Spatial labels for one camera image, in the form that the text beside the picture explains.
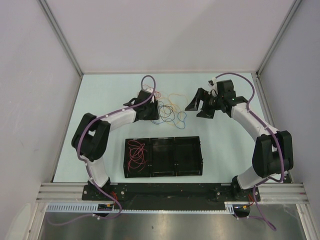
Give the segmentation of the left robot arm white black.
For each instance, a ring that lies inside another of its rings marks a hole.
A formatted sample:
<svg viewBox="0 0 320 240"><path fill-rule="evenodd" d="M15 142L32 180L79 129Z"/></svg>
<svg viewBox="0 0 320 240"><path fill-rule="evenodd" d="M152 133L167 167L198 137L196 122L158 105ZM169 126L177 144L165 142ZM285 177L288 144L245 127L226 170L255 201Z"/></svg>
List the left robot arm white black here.
<svg viewBox="0 0 320 240"><path fill-rule="evenodd" d="M110 177L103 159L110 132L127 124L157 119L158 100L151 88L140 90L138 96L125 103L121 109L100 117L91 113L82 117L71 146L76 150L78 159L84 162L89 181L95 185L93 194L98 199L105 200L111 193L108 186Z"/></svg>

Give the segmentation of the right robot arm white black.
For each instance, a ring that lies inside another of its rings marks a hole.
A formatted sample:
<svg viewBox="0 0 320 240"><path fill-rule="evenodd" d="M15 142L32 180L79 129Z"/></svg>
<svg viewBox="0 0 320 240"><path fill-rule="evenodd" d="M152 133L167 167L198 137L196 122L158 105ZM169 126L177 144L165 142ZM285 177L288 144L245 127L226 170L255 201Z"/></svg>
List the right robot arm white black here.
<svg viewBox="0 0 320 240"><path fill-rule="evenodd" d="M186 111L197 111L197 117L212 119L216 111L237 121L255 141L251 167L231 182L230 194L242 201L249 191L269 180L282 183L285 172L294 166L292 135L262 120L250 109L250 102L237 96L231 80L209 81L210 90L198 88Z"/></svg>

